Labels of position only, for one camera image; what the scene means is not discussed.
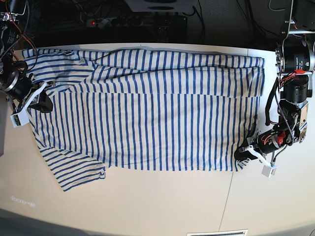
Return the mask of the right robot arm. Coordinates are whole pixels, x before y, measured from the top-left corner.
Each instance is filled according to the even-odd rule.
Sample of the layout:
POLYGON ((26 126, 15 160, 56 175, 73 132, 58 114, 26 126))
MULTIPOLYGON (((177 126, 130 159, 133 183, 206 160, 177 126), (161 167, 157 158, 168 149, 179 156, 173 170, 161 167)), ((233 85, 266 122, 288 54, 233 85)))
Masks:
POLYGON ((11 102, 13 113, 23 108, 42 113, 53 111, 53 103, 46 93, 49 82, 37 82, 31 73, 38 62, 38 53, 32 40, 26 35, 30 20, 30 4, 27 0, 2 0, 0 2, 0 91, 11 102), (31 46, 35 62, 28 65, 14 53, 15 46, 25 40, 31 46))

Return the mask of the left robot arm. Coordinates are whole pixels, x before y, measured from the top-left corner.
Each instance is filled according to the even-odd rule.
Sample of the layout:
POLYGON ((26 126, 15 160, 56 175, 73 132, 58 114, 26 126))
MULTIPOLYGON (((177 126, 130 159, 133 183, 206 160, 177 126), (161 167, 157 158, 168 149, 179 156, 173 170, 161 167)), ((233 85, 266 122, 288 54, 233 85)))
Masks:
POLYGON ((290 0, 284 8, 284 23, 276 49, 277 77, 265 106, 265 125, 260 133, 249 131, 234 158, 238 163, 259 159, 274 166, 277 155, 294 143, 301 143, 307 131, 308 101, 313 95, 315 75, 315 2, 290 0))

